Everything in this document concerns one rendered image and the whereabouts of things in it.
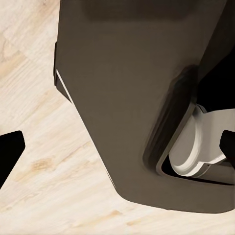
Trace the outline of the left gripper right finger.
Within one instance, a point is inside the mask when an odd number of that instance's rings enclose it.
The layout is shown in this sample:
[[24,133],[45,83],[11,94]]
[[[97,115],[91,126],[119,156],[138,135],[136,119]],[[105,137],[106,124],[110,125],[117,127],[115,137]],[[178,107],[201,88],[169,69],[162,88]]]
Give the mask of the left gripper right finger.
[[235,170],[235,132],[224,130],[219,147]]

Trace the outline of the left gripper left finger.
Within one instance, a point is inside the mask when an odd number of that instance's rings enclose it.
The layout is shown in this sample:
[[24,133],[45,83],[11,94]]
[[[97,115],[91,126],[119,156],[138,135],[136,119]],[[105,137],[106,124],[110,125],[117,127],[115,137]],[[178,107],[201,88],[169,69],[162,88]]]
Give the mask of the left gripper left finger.
[[0,189],[25,149],[22,131],[0,136]]

